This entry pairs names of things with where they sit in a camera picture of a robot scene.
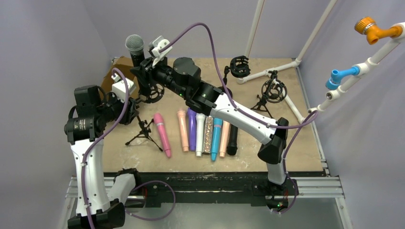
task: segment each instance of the gray floor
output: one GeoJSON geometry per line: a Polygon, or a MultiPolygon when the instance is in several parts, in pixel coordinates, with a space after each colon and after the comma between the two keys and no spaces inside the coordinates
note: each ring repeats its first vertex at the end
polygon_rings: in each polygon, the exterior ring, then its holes
{"type": "MultiPolygon", "coordinates": [[[[138,215],[154,218],[165,214],[170,204],[161,208],[144,208],[138,215]]],[[[165,219],[142,221],[127,215],[122,229],[342,229],[336,201],[298,199],[293,208],[281,217],[269,213],[267,207],[247,204],[177,204],[165,219]]]]}

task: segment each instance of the white microphone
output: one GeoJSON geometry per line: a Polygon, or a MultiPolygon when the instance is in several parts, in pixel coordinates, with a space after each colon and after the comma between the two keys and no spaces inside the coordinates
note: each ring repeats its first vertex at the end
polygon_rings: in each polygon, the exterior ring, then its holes
{"type": "Polygon", "coordinates": [[[197,114],[196,119],[197,119],[197,139],[195,144],[195,155],[197,157],[201,157],[203,153],[205,115],[197,114]]]}

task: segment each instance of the gray wall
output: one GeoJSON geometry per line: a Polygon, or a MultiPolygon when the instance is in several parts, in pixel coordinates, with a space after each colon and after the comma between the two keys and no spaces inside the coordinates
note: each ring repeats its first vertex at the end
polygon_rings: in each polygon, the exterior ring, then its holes
{"type": "MultiPolygon", "coordinates": [[[[340,1],[301,63],[312,106],[323,102],[332,69],[364,62],[371,46],[353,27],[364,16],[389,28],[405,21],[405,2],[340,1]]],[[[405,228],[405,44],[391,52],[316,121],[334,175],[340,175],[355,228],[405,228]]]]}
{"type": "MultiPolygon", "coordinates": [[[[212,31],[219,57],[243,55],[256,0],[83,0],[111,56],[129,56],[124,40],[131,34],[145,43],[163,35],[169,41],[194,22],[212,31]]],[[[297,57],[329,1],[268,0],[255,36],[251,57],[297,57]]],[[[188,32],[170,56],[212,57],[203,27],[188,32]]]]}
{"type": "Polygon", "coordinates": [[[75,173],[73,90],[101,82],[108,54],[80,0],[4,0],[0,12],[0,222],[55,228],[75,173]]]}

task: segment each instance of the pipe fitting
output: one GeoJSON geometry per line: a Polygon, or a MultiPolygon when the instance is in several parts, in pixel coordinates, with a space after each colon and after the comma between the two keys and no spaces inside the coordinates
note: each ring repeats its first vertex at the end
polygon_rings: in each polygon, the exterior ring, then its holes
{"type": "Polygon", "coordinates": [[[366,35],[369,44],[375,44],[379,39],[384,37],[398,37],[403,31],[399,25],[394,25],[387,30],[380,29],[371,17],[365,17],[358,21],[354,26],[354,30],[366,35]]]}

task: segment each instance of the blue pipe fitting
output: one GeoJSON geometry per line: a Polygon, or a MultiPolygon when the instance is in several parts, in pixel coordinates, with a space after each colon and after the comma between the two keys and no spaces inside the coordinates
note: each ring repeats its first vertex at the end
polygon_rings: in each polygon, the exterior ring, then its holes
{"type": "Polygon", "coordinates": [[[341,84],[341,80],[348,76],[348,75],[358,75],[360,73],[360,68],[357,66],[354,66],[350,69],[346,70],[332,70],[332,73],[330,74],[329,80],[326,82],[326,87],[329,90],[336,90],[338,89],[339,85],[341,84]]]}

